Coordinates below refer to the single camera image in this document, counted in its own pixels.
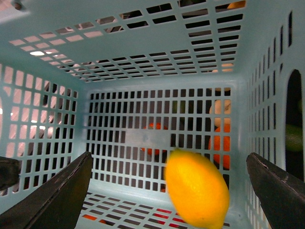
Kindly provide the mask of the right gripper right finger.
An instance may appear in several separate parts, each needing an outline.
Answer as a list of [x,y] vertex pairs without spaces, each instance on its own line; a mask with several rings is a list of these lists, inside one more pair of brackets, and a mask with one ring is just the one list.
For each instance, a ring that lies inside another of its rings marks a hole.
[[305,227],[305,183],[262,156],[246,159],[254,192],[273,229]]

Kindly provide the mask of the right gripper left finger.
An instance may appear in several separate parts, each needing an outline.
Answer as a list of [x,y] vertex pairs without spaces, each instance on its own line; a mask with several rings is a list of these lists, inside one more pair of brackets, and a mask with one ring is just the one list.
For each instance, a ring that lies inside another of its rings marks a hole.
[[73,229],[76,227],[92,172],[85,152],[0,216],[2,229]]

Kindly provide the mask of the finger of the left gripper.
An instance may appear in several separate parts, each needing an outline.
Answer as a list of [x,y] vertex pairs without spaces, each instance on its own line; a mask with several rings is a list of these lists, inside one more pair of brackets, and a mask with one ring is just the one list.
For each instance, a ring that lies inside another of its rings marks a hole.
[[0,157],[0,190],[5,190],[19,181],[20,163],[13,158]]

